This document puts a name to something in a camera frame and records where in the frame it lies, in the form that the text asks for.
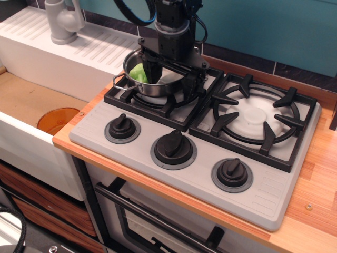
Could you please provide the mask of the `black blue robot arm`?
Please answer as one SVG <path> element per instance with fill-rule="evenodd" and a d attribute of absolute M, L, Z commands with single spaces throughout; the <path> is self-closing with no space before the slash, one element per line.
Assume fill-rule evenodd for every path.
<path fill-rule="evenodd" d="M 123 15 L 137 26 L 155 25 L 157 38 L 140 38 L 142 63 L 148 81 L 155 84 L 165 67 L 183 76 L 181 89 L 189 100 L 203 90 L 210 65 L 201 57 L 196 46 L 196 24 L 205 24 L 197 16 L 201 1 L 146 1 L 149 20 L 137 17 L 124 1 L 115 2 Z"/>

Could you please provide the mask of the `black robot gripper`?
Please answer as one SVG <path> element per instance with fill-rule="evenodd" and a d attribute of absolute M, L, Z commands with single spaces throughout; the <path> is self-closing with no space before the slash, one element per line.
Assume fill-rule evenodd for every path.
<path fill-rule="evenodd" d="M 142 63 L 150 84 L 156 84 L 162 76 L 163 67 L 184 76 L 182 82 L 184 101 L 194 96 L 205 97 L 204 83 L 208 62 L 194 48 L 195 25 L 188 25 L 179 33 L 158 31 L 158 38 L 140 38 Z"/>

